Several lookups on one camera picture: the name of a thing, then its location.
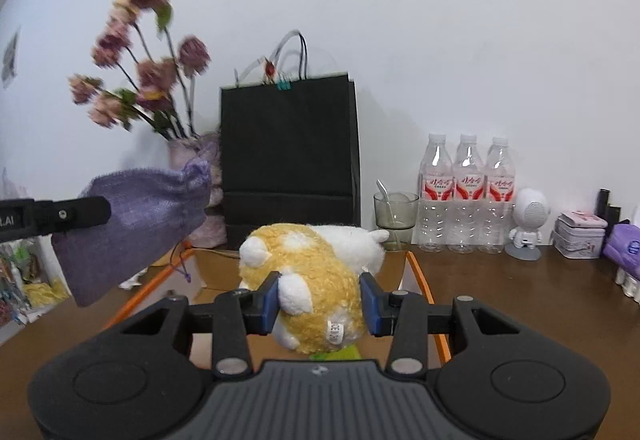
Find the green glass cup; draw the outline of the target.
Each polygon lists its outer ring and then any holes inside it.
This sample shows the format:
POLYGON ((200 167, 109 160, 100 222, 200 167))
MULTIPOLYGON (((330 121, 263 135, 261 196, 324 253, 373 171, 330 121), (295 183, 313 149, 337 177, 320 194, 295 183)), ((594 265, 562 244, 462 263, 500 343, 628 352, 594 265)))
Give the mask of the green glass cup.
POLYGON ((387 195, 375 193, 373 199, 375 224, 390 234, 384 243, 385 249, 405 249, 412 242, 419 197, 413 193, 389 192, 387 195))

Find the left water bottle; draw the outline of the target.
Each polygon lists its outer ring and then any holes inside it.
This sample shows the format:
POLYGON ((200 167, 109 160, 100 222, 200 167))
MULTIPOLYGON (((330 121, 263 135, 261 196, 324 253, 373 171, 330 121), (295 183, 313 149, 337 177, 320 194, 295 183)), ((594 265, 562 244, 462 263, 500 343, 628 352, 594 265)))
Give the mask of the left water bottle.
POLYGON ((439 252, 446 245, 448 204, 454 192, 452 160, 444 134, 429 134, 419 169, 420 249, 439 252))

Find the green item in box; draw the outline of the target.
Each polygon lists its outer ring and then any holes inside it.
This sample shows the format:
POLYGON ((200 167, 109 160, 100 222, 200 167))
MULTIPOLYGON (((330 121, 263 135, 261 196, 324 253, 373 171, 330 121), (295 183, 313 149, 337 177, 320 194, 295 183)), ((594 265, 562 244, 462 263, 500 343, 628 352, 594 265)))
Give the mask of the green item in box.
POLYGON ((358 361, 362 359, 362 356, 358 347, 351 344, 338 350, 311 354, 309 359, 314 362, 358 361))

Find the dried rose bouquet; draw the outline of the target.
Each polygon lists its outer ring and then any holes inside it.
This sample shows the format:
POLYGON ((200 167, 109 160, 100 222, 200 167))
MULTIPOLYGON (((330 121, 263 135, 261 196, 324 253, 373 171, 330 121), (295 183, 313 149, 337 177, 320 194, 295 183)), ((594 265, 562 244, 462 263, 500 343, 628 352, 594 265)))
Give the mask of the dried rose bouquet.
POLYGON ((76 105, 88 108, 94 124, 130 130, 137 120, 167 141, 196 139, 196 78, 212 58, 194 35, 171 38, 171 0, 114 0, 91 47, 99 70, 118 70, 126 85, 110 88, 102 78, 73 74, 68 78, 76 105))

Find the teal binder clip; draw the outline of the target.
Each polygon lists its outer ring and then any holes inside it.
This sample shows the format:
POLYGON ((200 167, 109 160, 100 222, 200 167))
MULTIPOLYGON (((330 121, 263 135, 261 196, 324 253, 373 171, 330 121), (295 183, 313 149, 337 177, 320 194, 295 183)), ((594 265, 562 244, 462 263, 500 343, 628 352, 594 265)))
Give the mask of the teal binder clip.
POLYGON ((291 89, 291 83, 288 80, 279 80, 277 82, 277 88, 281 91, 288 91, 291 89))

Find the white robot figurine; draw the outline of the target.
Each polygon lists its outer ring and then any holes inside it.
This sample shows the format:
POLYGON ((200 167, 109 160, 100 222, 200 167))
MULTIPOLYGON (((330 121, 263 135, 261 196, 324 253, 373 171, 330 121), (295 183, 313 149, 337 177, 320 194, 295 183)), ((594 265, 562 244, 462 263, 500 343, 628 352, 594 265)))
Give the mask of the white robot figurine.
POLYGON ((515 223, 508 234, 504 250, 521 261, 537 261, 541 257, 541 228, 550 215, 550 206, 543 192, 532 188, 519 190, 515 195, 512 219, 515 223))

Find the middle water bottle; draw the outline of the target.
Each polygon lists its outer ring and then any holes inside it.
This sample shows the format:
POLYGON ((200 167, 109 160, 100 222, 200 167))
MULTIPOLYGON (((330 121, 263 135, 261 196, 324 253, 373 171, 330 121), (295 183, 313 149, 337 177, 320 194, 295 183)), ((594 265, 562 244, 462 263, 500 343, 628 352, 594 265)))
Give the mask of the middle water bottle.
POLYGON ((485 192, 484 163, 477 152, 475 134, 460 136, 452 173, 454 198, 448 247, 459 254, 468 254, 475 247, 476 216, 485 192))

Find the purple knitted pouch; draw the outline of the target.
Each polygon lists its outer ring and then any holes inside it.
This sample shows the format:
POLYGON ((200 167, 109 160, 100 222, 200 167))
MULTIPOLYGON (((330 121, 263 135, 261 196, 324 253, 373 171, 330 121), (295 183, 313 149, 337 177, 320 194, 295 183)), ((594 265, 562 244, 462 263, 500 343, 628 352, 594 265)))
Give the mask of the purple knitted pouch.
POLYGON ((91 180, 84 197, 112 208, 102 226, 55 233, 51 244, 79 307, 149 267, 193 232, 198 205, 193 176, 183 170, 138 168, 91 180))

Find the water bottle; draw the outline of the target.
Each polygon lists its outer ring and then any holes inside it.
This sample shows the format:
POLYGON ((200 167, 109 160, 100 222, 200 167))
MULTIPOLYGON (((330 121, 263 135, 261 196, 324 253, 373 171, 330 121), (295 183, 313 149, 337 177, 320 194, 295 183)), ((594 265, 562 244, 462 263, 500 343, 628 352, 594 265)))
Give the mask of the water bottle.
POLYGON ((429 134, 419 169, 420 249, 439 252, 446 245, 448 204, 454 192, 452 160, 444 134, 429 134))
POLYGON ((468 254, 475 247, 476 216, 485 192, 484 163, 477 152, 475 134, 460 136, 452 173, 454 198, 448 247, 459 254, 468 254))
POLYGON ((507 138, 494 137, 485 163, 485 197, 480 216, 480 249, 502 252, 515 192, 515 165, 507 138))

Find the orange cardboard box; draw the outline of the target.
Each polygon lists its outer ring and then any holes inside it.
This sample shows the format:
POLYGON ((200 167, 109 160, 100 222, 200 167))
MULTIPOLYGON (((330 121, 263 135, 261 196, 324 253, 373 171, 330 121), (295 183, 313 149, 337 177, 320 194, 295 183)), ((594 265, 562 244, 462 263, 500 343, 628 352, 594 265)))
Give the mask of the orange cardboard box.
MULTIPOLYGON (((191 248, 181 254, 168 252, 168 262, 152 266, 148 274, 142 278, 142 286, 136 288, 129 300, 114 316, 107 321, 104 328, 109 328, 123 320, 126 320, 145 307, 159 301, 170 293, 190 296, 191 304, 208 304, 217 295, 228 292, 240 284, 238 272, 238 256, 236 252, 225 250, 191 248), (180 270, 182 262, 186 270, 192 274, 192 282, 186 282, 186 276, 180 270)), ((425 275, 418 273, 420 264, 413 252, 386 252, 383 267, 376 276, 378 284, 386 292, 392 290, 410 290, 424 296, 434 304, 430 286, 426 282, 425 275)), ((254 368, 260 368, 262 362, 267 359, 277 360, 310 360, 309 356, 301 356, 288 351, 280 346, 270 336, 248 336, 250 355, 254 368)), ((351 352, 358 350, 358 359, 376 359, 382 366, 386 363, 390 342, 392 338, 376 338, 362 336, 351 352)), ((196 333, 191 350, 191 361, 199 368, 210 368, 210 346, 212 335, 196 333)), ((451 359, 451 353, 445 335, 436 334, 428 336, 428 361, 429 368, 440 368, 442 364, 451 359)))

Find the right water bottle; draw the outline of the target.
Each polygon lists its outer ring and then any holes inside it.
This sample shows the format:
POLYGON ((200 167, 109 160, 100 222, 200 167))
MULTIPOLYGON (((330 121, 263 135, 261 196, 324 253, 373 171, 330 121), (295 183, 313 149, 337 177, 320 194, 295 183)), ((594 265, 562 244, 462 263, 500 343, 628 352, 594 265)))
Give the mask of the right water bottle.
POLYGON ((485 163, 485 197, 480 216, 480 249, 502 252, 515 192, 515 165, 507 138, 494 137, 485 163))

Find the purple ceramic vase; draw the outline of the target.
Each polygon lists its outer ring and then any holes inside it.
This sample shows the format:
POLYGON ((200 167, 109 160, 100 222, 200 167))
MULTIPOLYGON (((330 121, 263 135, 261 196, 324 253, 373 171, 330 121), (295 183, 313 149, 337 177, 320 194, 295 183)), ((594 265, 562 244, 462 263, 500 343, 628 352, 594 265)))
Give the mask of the purple ceramic vase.
POLYGON ((196 138, 170 141, 168 157, 171 169, 185 169, 194 177, 191 183, 198 205, 195 221, 201 225, 193 230, 188 241, 199 248, 216 248, 226 244, 220 135, 214 131, 196 138))

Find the purple tissue pack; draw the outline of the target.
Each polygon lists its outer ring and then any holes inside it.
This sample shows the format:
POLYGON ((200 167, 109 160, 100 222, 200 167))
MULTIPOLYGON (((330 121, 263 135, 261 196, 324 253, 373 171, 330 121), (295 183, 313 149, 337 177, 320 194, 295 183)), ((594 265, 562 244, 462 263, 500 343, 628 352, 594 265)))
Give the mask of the purple tissue pack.
POLYGON ((638 280, 640 229, 630 223, 617 223, 603 249, 604 256, 638 280))

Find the yellow white plush toy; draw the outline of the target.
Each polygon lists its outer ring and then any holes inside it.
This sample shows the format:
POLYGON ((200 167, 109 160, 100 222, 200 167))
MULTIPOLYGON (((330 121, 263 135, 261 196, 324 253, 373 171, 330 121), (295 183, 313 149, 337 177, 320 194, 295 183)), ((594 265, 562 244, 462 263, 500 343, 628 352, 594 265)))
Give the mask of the yellow white plush toy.
POLYGON ((299 354, 341 350, 366 332, 359 277, 380 272, 389 238, 358 226, 262 226, 240 246, 240 286, 257 290, 279 273, 276 341, 299 354))

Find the black paper bag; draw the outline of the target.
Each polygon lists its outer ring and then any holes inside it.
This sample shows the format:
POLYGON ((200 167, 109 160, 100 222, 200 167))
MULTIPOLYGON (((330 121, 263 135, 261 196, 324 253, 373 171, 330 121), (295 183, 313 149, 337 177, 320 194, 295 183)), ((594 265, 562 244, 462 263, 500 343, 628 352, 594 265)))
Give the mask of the black paper bag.
POLYGON ((262 82, 243 74, 220 92, 222 208, 227 245, 271 223, 360 226, 356 88, 345 74, 311 77, 298 30, 297 74, 280 69, 284 44, 257 61, 262 82), (277 88, 288 80, 291 89, 277 88))

